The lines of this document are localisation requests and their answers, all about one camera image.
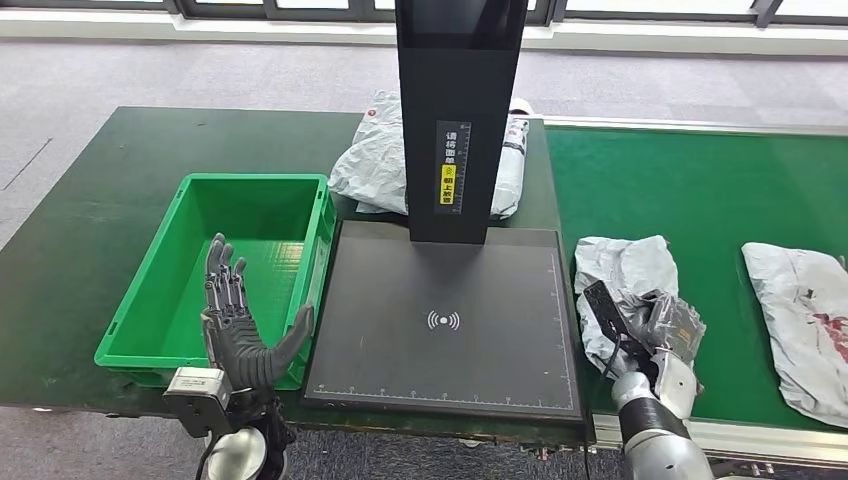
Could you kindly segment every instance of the black cable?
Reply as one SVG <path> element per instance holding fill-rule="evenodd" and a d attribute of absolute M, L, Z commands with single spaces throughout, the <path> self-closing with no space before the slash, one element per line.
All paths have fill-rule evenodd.
<path fill-rule="evenodd" d="M 220 437 L 212 436 L 212 439 L 209 441 L 209 445 L 206 446 L 206 450 L 203 451 L 203 454 L 200 456 L 200 463 L 197 464 L 197 473 L 194 475 L 194 480 L 203 480 L 203 467 L 206 465 L 206 460 L 209 459 L 209 455 L 212 454 L 212 449 L 215 448 L 215 444 L 218 443 L 218 439 Z"/>
<path fill-rule="evenodd" d="M 592 396 L 589 397 L 589 411 L 592 411 L 591 404 L 595 402 L 595 399 L 598 397 L 598 392 L 601 391 L 601 385 L 604 384 L 604 379 L 607 378 L 610 370 L 612 370 L 612 364 L 615 362 L 615 357 L 618 356 L 618 350 L 621 348 L 621 336 L 618 337 L 618 340 L 615 341 L 615 348 L 612 350 L 612 355 L 610 355 L 610 359 L 604 365 L 604 371 L 601 373 L 601 377 L 598 379 L 598 383 L 595 384 L 595 388 L 592 390 Z M 583 468 L 586 471 L 586 480 L 592 480 L 591 475 L 589 474 L 589 432 L 586 432 L 586 438 L 583 439 Z"/>

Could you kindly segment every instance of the metal bracket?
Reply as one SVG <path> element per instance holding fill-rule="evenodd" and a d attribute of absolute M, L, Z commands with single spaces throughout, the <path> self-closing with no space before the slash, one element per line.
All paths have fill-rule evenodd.
<path fill-rule="evenodd" d="M 768 27 L 782 3 L 783 0 L 754 0 L 754 3 L 751 4 L 751 9 L 757 14 L 754 25 L 757 28 Z"/>

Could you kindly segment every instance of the green table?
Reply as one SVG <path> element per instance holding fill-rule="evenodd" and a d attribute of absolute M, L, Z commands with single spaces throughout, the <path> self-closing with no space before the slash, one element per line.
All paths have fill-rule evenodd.
<path fill-rule="evenodd" d="M 192 172 L 329 175 L 361 115 L 119 108 L 0 252 L 0 404 L 100 411 L 169 411 L 161 391 L 97 367 L 94 351 L 138 269 L 180 180 Z M 542 122 L 529 138 L 526 181 L 510 227 L 559 229 Z M 335 197 L 339 217 L 355 203 Z M 544 424 L 462 417 L 305 409 L 283 395 L 286 418 L 306 427 L 582 442 Z"/>
<path fill-rule="evenodd" d="M 848 253 L 848 131 L 576 119 L 546 119 L 546 128 L 572 275 L 582 237 L 669 242 L 680 295 L 708 326 L 695 433 L 785 441 L 774 456 L 848 460 L 845 430 L 784 403 L 740 250 L 764 242 Z M 596 412 L 612 410 L 607 393 L 592 402 Z M 609 423 L 596 418 L 599 430 Z"/>
<path fill-rule="evenodd" d="M 159 391 L 96 367 L 92 356 L 180 179 L 201 171 L 328 173 L 359 119 L 118 109 L 0 252 L 0 404 L 167 415 Z M 507 226 L 559 229 L 562 221 L 571 273 L 580 237 L 670 240 L 681 295 L 709 325 L 697 365 L 707 390 L 696 402 L 696 440 L 721 455 L 848 464 L 848 436 L 782 403 L 739 252 L 745 241 L 848 251 L 848 194 L 840 188 L 848 139 L 562 119 L 544 127 L 533 121 L 524 196 Z M 335 200 L 341 218 L 366 218 L 353 202 Z M 587 365 L 582 374 L 598 375 Z M 606 393 L 594 420 L 599 444 L 614 446 L 620 435 Z M 284 401 L 287 417 L 310 428 L 582 441 L 550 425 L 305 409 L 293 393 Z"/>

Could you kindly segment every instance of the green plastic crate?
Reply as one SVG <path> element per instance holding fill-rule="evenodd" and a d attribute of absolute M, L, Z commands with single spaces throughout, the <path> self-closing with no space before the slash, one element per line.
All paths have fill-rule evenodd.
<path fill-rule="evenodd" d="M 259 334 L 283 336 L 304 303 L 316 318 L 336 211 L 323 175 L 192 174 L 183 179 L 94 356 L 142 386 L 165 387 L 177 367 L 209 365 L 200 326 L 204 261 L 217 232 L 247 259 L 245 287 Z M 303 382 L 311 340 L 281 390 Z"/>

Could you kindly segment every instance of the yellow label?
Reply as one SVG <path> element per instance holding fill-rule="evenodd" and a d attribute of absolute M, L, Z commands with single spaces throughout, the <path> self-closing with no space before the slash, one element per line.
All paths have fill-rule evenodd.
<path fill-rule="evenodd" d="M 439 203 L 453 205 L 453 191 L 456 182 L 456 165 L 442 165 L 442 188 Z"/>

